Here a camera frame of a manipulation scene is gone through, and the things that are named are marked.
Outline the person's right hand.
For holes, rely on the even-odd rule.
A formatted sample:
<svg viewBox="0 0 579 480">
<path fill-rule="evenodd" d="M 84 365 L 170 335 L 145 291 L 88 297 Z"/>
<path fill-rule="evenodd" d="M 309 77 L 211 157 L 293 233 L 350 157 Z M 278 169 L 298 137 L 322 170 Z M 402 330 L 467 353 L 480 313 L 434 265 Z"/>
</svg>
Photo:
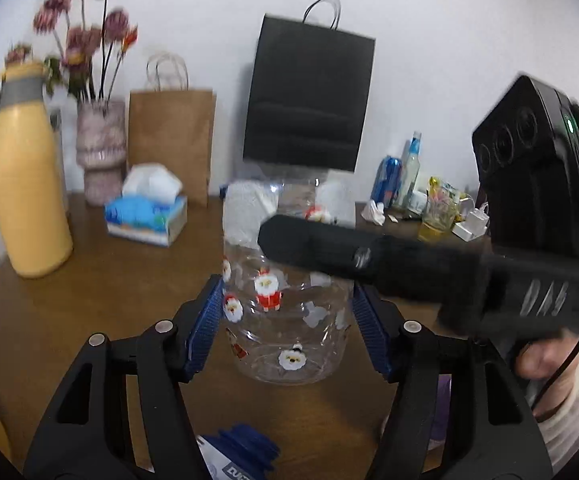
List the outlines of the person's right hand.
<svg viewBox="0 0 579 480">
<path fill-rule="evenodd" d="M 557 336 L 526 344 L 515 361 L 518 377 L 539 380 L 550 378 L 574 350 L 579 337 L 569 330 Z"/>
</svg>

